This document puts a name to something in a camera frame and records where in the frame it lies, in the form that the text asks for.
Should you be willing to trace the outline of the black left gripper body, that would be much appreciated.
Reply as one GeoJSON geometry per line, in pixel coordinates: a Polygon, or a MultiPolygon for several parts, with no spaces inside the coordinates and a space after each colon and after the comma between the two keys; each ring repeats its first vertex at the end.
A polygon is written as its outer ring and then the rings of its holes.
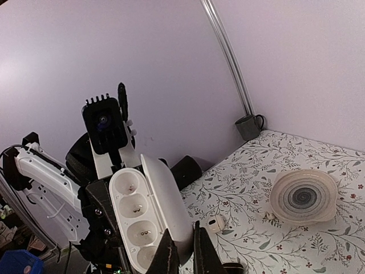
{"type": "Polygon", "coordinates": [[[79,188],[82,215],[88,221],[89,233],[78,250],[84,259],[102,270],[107,265],[132,272],[117,225],[109,192],[109,178],[98,179],[79,188]]]}

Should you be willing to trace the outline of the left aluminium frame post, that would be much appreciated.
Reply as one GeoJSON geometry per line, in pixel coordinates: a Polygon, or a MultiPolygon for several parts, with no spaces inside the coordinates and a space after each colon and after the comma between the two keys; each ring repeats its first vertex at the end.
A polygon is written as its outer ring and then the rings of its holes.
{"type": "Polygon", "coordinates": [[[212,29],[216,35],[217,41],[222,49],[222,53],[228,64],[229,71],[232,75],[234,85],[237,89],[238,97],[241,101],[242,107],[246,115],[253,115],[254,110],[252,103],[249,98],[249,93],[247,91],[247,86],[244,81],[240,66],[238,64],[236,55],[230,43],[229,37],[220,19],[218,11],[214,6],[213,1],[202,0],[200,1],[208,21],[210,22],[212,29]]]}

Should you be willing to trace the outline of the white earbud case small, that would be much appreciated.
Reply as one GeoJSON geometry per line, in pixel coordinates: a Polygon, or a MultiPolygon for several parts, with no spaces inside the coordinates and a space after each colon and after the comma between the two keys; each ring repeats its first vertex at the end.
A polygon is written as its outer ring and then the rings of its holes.
{"type": "Polygon", "coordinates": [[[222,232],[225,228],[224,218],[221,215],[210,216],[206,220],[206,227],[212,233],[222,232]]]}

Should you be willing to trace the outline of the blue bin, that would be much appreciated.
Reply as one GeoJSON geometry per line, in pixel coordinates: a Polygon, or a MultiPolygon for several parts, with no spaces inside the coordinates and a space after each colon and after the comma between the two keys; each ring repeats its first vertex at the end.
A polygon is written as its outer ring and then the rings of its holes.
{"type": "Polygon", "coordinates": [[[25,249],[8,250],[1,257],[1,273],[43,273],[43,261],[25,249]]]}

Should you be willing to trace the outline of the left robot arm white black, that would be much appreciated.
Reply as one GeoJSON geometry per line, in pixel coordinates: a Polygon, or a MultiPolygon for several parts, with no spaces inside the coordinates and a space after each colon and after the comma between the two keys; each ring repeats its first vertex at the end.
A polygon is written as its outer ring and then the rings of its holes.
{"type": "Polygon", "coordinates": [[[65,164],[44,151],[35,132],[1,157],[8,187],[44,210],[85,260],[102,272],[132,272],[108,190],[116,169],[98,175],[88,134],[70,149],[65,164]]]}

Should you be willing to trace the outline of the white oval earbud case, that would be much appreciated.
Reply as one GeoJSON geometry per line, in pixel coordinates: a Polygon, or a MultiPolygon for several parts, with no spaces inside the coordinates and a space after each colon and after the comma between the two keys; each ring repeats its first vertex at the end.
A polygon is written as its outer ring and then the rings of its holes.
{"type": "Polygon", "coordinates": [[[123,168],[112,175],[109,194],[129,262],[146,273],[167,229],[180,265],[193,252],[193,224],[170,169],[160,160],[140,156],[142,171],[123,168]]]}

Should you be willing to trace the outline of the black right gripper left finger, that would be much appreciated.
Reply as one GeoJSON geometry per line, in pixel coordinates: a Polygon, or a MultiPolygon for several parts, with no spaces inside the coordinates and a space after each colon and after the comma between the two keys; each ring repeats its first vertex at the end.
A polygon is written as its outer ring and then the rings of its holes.
{"type": "Polygon", "coordinates": [[[179,272],[179,265],[177,247],[171,238],[169,229],[166,229],[147,270],[147,274],[177,274],[179,272]]]}

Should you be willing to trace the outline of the grey mug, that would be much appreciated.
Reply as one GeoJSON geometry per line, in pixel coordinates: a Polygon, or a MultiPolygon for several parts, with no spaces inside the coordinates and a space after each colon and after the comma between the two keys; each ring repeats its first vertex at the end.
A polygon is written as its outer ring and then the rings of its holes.
{"type": "Polygon", "coordinates": [[[244,141],[257,138],[263,130],[265,117],[263,115],[247,115],[235,122],[235,126],[244,141]]]}

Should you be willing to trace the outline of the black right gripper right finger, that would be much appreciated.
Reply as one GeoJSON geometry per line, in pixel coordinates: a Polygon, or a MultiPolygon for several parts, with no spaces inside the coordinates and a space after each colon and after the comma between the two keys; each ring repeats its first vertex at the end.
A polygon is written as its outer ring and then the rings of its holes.
{"type": "Polygon", "coordinates": [[[204,227],[200,227],[199,221],[194,224],[193,248],[193,273],[224,273],[224,268],[209,234],[204,227]]]}

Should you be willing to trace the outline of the black open earbud case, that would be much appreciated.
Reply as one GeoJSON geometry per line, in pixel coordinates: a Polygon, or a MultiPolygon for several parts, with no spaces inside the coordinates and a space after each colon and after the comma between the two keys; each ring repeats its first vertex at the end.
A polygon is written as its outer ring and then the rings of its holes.
{"type": "Polygon", "coordinates": [[[223,263],[227,274],[245,274],[245,267],[241,263],[223,263]]]}

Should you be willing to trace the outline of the grey swirl ceramic plate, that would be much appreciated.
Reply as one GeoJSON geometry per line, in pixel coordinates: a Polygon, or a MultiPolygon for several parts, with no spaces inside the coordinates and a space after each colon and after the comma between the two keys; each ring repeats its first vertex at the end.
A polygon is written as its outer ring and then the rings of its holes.
{"type": "Polygon", "coordinates": [[[312,225],[335,217],[337,196],[335,180],[323,171],[285,171],[275,179],[269,204],[279,220],[312,225]]]}

